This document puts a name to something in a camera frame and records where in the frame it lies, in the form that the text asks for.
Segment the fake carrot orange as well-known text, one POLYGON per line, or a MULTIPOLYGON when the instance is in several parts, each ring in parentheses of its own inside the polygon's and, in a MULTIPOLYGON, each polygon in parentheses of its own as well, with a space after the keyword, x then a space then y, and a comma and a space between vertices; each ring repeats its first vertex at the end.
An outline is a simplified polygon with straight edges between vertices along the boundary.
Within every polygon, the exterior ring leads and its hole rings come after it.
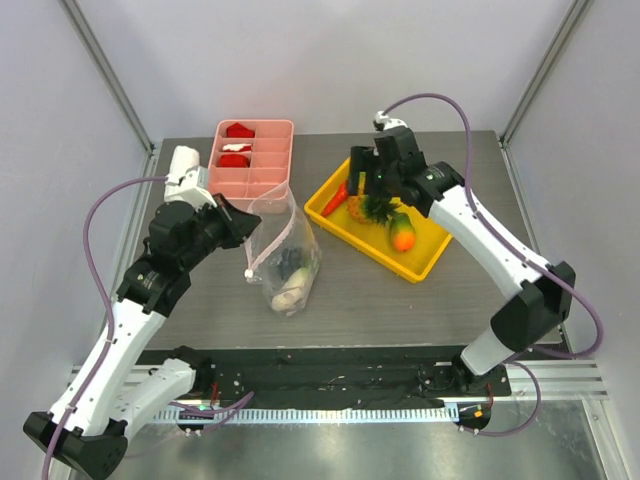
POLYGON ((340 184, 339 188, 336 190, 335 194, 331 197, 331 199, 327 202, 323 210, 321 211, 321 216, 326 218, 330 216, 333 212, 335 212, 343 203, 347 201, 349 198, 349 192, 347 188, 348 182, 344 181, 340 184))

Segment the clear zip top bag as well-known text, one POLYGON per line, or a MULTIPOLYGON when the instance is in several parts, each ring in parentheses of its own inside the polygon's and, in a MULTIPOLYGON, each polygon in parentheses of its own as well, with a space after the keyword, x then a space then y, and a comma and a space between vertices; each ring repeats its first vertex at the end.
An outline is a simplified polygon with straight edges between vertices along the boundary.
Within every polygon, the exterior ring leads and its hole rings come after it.
POLYGON ((306 306, 321 261, 321 250, 310 222, 298 206, 288 183, 283 183, 252 201, 248 212, 258 215, 261 223, 245 243, 249 284, 261 287, 271 308, 273 296, 299 268, 308 268, 310 285, 303 304, 290 317, 306 306))

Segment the fake pineapple orange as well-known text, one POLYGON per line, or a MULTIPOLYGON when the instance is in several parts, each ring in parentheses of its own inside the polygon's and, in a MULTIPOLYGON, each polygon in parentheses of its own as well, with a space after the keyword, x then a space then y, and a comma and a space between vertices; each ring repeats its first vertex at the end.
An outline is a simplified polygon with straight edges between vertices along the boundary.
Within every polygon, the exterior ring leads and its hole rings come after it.
POLYGON ((398 205, 390 199, 374 198, 368 195, 350 196, 347 211, 351 218, 364 225, 386 227, 396 214, 398 205))

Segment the fake mango orange green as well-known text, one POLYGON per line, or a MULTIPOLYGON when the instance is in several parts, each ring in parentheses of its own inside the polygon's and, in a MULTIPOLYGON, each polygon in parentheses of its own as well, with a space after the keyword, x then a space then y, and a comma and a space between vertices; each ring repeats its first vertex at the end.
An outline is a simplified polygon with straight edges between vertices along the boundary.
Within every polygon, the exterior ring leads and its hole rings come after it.
POLYGON ((416 231, 408 214, 395 214, 389 224, 391 245, 398 252, 407 252, 416 242, 416 231))

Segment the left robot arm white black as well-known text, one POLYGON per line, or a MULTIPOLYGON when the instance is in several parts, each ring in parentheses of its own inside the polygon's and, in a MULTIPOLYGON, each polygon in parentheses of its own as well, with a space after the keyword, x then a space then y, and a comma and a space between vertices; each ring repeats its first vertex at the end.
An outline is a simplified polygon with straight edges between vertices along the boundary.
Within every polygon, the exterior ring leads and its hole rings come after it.
POLYGON ((46 454, 91 479, 108 478, 136 433, 165 405, 205 397, 213 385, 209 357, 181 346, 137 387, 122 386, 148 342, 191 285, 190 273, 217 249, 243 245, 260 225, 221 194, 196 207, 156 209, 143 254, 107 304, 108 322, 87 361, 47 411, 32 412, 24 433, 46 454))

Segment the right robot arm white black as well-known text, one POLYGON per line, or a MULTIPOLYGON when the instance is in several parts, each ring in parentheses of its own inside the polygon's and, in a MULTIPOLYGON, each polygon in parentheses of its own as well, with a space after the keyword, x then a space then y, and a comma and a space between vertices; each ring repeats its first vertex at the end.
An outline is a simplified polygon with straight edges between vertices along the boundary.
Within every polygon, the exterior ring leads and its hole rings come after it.
POLYGON ((409 128, 393 127, 377 133, 371 147, 352 147, 347 185, 352 194, 397 197, 444 228, 505 297, 489 327, 454 361, 451 380, 460 393, 477 393, 491 370, 568 317, 573 268, 552 265, 522 244, 466 191, 463 177, 448 163, 428 164, 409 128))

